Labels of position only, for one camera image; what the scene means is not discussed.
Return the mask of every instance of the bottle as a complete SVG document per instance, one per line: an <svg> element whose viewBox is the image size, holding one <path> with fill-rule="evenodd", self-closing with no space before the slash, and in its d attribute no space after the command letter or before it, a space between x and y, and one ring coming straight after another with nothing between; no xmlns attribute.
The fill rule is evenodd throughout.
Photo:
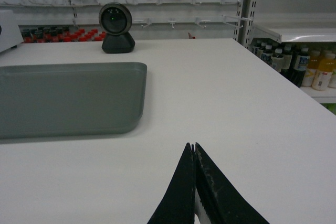
<svg viewBox="0 0 336 224"><path fill-rule="evenodd" d="M261 43L260 48L257 49L256 56L258 56L259 58L261 58L261 54L262 54L262 52L265 50L266 45L267 45L266 42L262 42L262 43Z"/></svg>
<svg viewBox="0 0 336 224"><path fill-rule="evenodd" d="M307 65L306 73L304 74L305 77L302 81L302 86L304 87L310 87L312 85L316 70L319 67L319 63L321 60L319 51L313 50L309 53L309 56L309 63Z"/></svg>
<svg viewBox="0 0 336 224"><path fill-rule="evenodd" d="M281 72L283 62L282 49L276 48L275 53L271 56L271 67L275 69L278 73Z"/></svg>
<svg viewBox="0 0 336 224"><path fill-rule="evenodd" d="M51 42L51 34L50 34L49 28L43 29L43 36L44 36L45 42Z"/></svg>
<svg viewBox="0 0 336 224"><path fill-rule="evenodd" d="M307 65L309 62L308 48L303 47L296 55L293 61L293 68L291 69L288 79L297 87L301 87L304 75L306 73Z"/></svg>
<svg viewBox="0 0 336 224"><path fill-rule="evenodd" d="M328 87L336 89L336 60L334 62L334 69L332 70L332 76Z"/></svg>
<svg viewBox="0 0 336 224"><path fill-rule="evenodd" d="M68 26L62 27L64 36L70 37L70 28Z"/></svg>
<svg viewBox="0 0 336 224"><path fill-rule="evenodd" d="M30 32L29 31L23 31L21 33L22 37L23 37L23 42L24 43L33 43L33 38L32 36L30 35Z"/></svg>
<svg viewBox="0 0 336 224"><path fill-rule="evenodd" d="M46 42L45 39L44 39L42 31L35 32L35 35L36 35L36 42L37 43L44 43L44 42Z"/></svg>
<svg viewBox="0 0 336 224"><path fill-rule="evenodd" d="M37 32L37 29L31 29L31 30L30 30L30 33L31 33L31 35L32 35L32 37L33 37L33 42L34 42L34 43L37 42L36 35L35 35L36 32Z"/></svg>
<svg viewBox="0 0 336 224"><path fill-rule="evenodd" d="M252 47L252 53L257 55L257 50L261 47L261 39L258 39L255 45Z"/></svg>
<svg viewBox="0 0 336 224"><path fill-rule="evenodd" d="M50 35L51 35L51 40L50 42L59 42L59 39L57 37L57 32L56 30L51 30L50 31Z"/></svg>
<svg viewBox="0 0 336 224"><path fill-rule="evenodd" d="M266 45L265 50L261 54L261 60L270 65L272 55L272 45Z"/></svg>
<svg viewBox="0 0 336 224"><path fill-rule="evenodd" d="M57 32L58 41L63 42L63 40L64 40L63 29L62 28L57 28L56 32Z"/></svg>
<svg viewBox="0 0 336 224"><path fill-rule="evenodd" d="M313 89L320 91L327 89L335 66L334 59L336 55L327 53L325 56L319 64L312 84Z"/></svg>
<svg viewBox="0 0 336 224"><path fill-rule="evenodd" d="M289 70L289 67L290 67L290 63L292 61L292 57L293 57L293 53L291 51L291 44L286 44L285 45L285 48L284 48L284 51L282 53L282 56L283 56L283 64L282 64L282 69L281 69L281 74L284 76L284 77L287 77L288 75L288 70Z"/></svg>

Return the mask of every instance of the store shelf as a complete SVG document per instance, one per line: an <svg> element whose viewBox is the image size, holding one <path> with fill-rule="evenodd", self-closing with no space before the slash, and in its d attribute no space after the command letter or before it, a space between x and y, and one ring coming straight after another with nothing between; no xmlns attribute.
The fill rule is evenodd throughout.
<svg viewBox="0 0 336 224"><path fill-rule="evenodd" d="M327 88L325 91L309 87L301 87L300 89L319 103L336 103L336 89Z"/></svg>
<svg viewBox="0 0 336 224"><path fill-rule="evenodd" d="M121 4L192 4L201 3L231 5L242 3L243 0L0 0L0 6L8 7L85 7L101 6L111 2Z"/></svg>
<svg viewBox="0 0 336 224"><path fill-rule="evenodd" d="M279 43L336 42L336 22L253 22L252 38Z"/></svg>

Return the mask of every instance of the plastic tray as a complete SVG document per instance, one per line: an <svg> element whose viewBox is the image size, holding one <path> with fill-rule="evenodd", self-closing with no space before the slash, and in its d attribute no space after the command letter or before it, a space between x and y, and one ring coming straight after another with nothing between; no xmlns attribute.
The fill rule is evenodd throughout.
<svg viewBox="0 0 336 224"><path fill-rule="evenodd" d="M129 132L146 74L139 62L0 67L0 138Z"/></svg>

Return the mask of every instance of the white counter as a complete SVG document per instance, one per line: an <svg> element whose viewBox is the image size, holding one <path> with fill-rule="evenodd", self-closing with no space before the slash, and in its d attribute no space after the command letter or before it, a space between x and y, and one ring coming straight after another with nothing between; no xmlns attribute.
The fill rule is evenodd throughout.
<svg viewBox="0 0 336 224"><path fill-rule="evenodd" d="M0 141L0 223L144 223L198 142L272 224L336 220L336 116L232 39L19 45L0 66L139 61L143 117L123 135Z"/></svg>

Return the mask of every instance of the yellow juice bottle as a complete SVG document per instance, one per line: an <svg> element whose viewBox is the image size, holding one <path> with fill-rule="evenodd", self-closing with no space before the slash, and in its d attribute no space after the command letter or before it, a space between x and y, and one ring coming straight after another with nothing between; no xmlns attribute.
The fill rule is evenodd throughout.
<svg viewBox="0 0 336 224"><path fill-rule="evenodd" d="M319 67L319 63L321 61L319 51L313 50L309 52L309 56L310 56L309 63L307 65L306 73L304 74L305 77L303 78L302 81L302 86L304 87L310 87L312 85L316 74L316 70Z"/></svg>
<svg viewBox="0 0 336 224"><path fill-rule="evenodd" d="M313 80L313 89L321 91L327 89L335 65L335 56L335 54L327 53L325 55L325 58L320 61L319 67Z"/></svg>

